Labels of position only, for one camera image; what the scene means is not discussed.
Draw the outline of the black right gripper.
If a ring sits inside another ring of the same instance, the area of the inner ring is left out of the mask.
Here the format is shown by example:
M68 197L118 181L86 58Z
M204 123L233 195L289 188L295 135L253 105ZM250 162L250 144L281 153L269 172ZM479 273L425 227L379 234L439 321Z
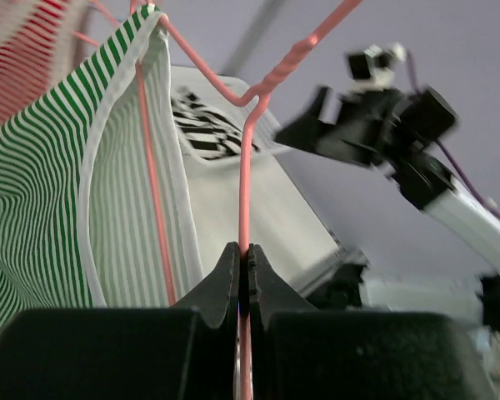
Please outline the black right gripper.
M384 126L404 99L396 88L337 95L321 86L305 111L277 131L277 144L359 167L383 162Z

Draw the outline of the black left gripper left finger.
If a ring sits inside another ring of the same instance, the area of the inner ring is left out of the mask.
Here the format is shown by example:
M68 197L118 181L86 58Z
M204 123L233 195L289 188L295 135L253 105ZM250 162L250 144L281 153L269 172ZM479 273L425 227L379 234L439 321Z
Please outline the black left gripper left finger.
M198 311L210 328L238 325L240 252L236 242L229 242L214 269L172 308Z

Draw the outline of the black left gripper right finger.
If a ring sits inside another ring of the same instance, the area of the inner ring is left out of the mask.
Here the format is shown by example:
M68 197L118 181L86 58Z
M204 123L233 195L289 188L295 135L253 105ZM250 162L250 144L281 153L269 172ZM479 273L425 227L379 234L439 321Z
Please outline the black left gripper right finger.
M263 248L251 244L248 251L249 315L253 329L267 329L279 313L316 312L273 269Z

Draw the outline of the pink wire hanger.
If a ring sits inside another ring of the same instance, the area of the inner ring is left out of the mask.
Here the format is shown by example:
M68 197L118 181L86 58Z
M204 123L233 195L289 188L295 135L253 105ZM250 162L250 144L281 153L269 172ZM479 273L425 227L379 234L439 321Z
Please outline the pink wire hanger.
M298 68L303 59L362 1L342 1L314 30L303 40L292 45L291 50L283 57L282 61L268 73L263 80L251 86L242 96L238 97L218 78L213 70L185 41L178 30L172 25L168 16L163 14L157 24L166 28L173 36L178 46L187 54L190 60L201 71L202 75L226 98L232 105L243 107L248 105L255 97L258 102L248 115L242 133L242 147L239 173L239 209L238 209L238 245L240 248L240 266L248 272L248 251L250 247L250 190L251 190L251 148L253 129L258 119L268 108L270 97L276 87L284 82L287 77ZM176 302L175 285L171 256L168 246L167 234L164 226L163 208L157 189L158 183L155 161L153 156L153 143L150 123L148 121L148 105L144 87L143 72L140 63L136 64L136 76L139 94L139 103L142 116L142 130L144 133L145 151L147 156L148 173L152 189L152 200L155 210L157 237L162 256L162 270L165 278L167 298L169 305ZM250 317L248 311L248 294L243 294L240 300L238 326L240 338L240 390L241 399L253 399L251 379L251 339Z
M89 1L76 36L82 53L92 53L129 15L129 1Z

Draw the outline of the black white striped tank top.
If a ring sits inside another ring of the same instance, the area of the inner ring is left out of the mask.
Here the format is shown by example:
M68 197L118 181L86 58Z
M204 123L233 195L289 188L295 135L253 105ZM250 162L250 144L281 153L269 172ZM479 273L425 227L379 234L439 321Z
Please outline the black white striped tank top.
M238 157L243 130L222 110L208 106L189 87L177 87L171 96L177 128L196 154L207 161Z

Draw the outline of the green white striped tank top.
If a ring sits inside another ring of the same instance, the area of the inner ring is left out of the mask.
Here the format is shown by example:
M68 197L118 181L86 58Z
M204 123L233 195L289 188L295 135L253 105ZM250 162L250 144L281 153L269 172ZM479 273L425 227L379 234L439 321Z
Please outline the green white striped tank top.
M145 6L0 127L0 329L29 308L168 305L203 276L170 100L168 33Z

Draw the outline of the red white striped tank top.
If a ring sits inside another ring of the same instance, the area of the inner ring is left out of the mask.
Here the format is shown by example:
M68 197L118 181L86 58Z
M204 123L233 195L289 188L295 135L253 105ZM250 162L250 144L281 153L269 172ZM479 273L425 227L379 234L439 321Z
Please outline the red white striped tank top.
M73 69L88 3L0 1L0 125Z

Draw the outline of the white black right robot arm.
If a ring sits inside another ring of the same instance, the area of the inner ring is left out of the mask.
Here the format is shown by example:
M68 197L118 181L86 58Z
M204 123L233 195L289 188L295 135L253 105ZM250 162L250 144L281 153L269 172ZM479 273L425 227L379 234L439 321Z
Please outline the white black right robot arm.
M456 124L451 106L431 87L413 93L365 88L341 96L336 120L324 122L320 114L328 92L320 88L309 108L275 134L276 143L363 168L390 165L401 195L495 270L464 287L386 277L364 266L340 267L329 284L340 306L444 313L500 332L500 217L475 198L457 169L428 153Z

